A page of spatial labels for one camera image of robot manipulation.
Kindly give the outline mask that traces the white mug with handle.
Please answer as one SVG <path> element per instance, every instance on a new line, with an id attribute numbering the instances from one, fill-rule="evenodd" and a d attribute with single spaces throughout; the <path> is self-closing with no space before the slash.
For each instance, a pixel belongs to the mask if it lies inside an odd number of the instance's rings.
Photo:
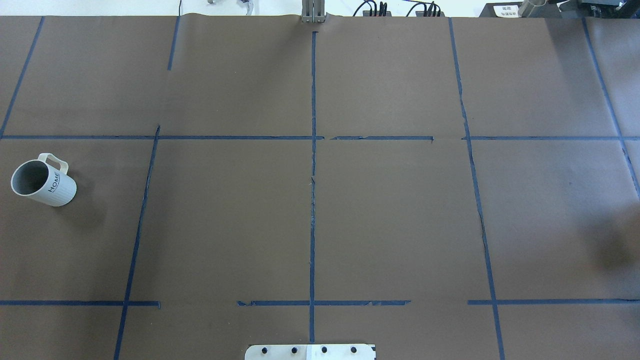
<path id="1" fill-rule="evenodd" d="M 77 194 L 77 184 L 67 173 L 69 164 L 53 153 L 40 153 L 13 172 L 10 187 L 16 195 L 48 205 L 63 207 Z"/>

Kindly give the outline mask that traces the small metal cup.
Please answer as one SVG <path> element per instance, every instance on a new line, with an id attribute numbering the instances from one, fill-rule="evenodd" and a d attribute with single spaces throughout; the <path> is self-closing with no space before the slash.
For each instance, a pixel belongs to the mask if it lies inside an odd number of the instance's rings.
<path id="1" fill-rule="evenodd" d="M 519 18 L 541 18 L 548 0 L 523 0 L 518 6 Z"/>

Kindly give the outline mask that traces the aluminium frame post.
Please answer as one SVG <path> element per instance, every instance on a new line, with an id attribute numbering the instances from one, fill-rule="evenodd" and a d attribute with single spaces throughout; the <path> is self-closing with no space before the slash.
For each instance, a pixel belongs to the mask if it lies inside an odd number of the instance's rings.
<path id="1" fill-rule="evenodd" d="M 301 21 L 306 24 L 324 23 L 327 18 L 325 0 L 302 0 Z"/>

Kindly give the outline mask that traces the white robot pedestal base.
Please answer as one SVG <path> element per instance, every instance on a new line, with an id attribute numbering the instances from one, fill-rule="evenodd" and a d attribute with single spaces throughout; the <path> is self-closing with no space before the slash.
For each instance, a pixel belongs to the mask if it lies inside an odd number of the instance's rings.
<path id="1" fill-rule="evenodd" d="M 376 360 L 372 344 L 256 344 L 247 348 L 245 360 Z"/>

